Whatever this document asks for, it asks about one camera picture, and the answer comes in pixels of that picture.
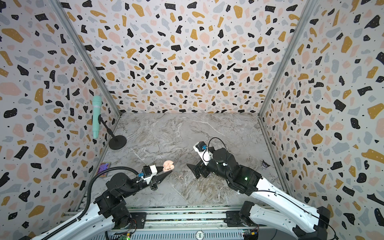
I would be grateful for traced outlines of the pink earbud charging case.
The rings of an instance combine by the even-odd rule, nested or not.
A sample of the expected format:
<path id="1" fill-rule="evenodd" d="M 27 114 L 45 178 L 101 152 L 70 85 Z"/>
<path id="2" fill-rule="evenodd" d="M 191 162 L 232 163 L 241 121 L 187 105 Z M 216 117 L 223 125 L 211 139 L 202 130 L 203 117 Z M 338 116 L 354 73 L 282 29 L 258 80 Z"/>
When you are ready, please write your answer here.
<path id="1" fill-rule="evenodd" d="M 165 161 L 163 163 L 163 171 L 164 172 L 169 172 L 172 171 L 175 168 L 174 162 L 173 161 Z"/>

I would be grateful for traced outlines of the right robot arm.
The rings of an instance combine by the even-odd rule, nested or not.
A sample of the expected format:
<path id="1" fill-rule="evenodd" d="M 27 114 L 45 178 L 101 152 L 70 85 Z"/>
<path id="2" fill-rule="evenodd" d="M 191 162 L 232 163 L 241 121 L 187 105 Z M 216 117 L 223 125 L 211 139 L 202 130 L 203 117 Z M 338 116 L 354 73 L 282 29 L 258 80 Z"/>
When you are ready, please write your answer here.
<path id="1" fill-rule="evenodd" d="M 271 211 L 253 202 L 244 202 L 239 212 L 243 224 L 270 226 L 296 240 L 327 239 L 330 222 L 327 208 L 315 208 L 296 200 L 257 171 L 238 164 L 226 148 L 215 150 L 205 142 L 199 142 L 194 150 L 201 161 L 187 166 L 197 179 L 215 174 L 225 179 L 228 187 L 238 194 L 255 198 L 273 208 Z"/>

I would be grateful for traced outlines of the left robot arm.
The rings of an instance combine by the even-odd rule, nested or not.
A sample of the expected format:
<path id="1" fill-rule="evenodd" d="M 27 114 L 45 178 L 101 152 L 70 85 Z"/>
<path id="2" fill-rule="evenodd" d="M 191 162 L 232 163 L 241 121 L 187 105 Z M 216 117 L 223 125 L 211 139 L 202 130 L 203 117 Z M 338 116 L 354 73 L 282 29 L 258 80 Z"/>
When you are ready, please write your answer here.
<path id="1" fill-rule="evenodd" d="M 126 170 L 135 174 L 131 179 L 125 173 L 115 174 L 107 183 L 107 190 L 91 201 L 92 186 L 102 174 Z M 125 199 L 149 187 L 158 185 L 172 172 L 164 167 L 145 166 L 141 173 L 129 167 L 113 167 L 94 176 L 88 187 L 85 208 L 57 227 L 33 237 L 34 240 L 88 240 L 115 228 L 138 224 L 129 212 Z"/>

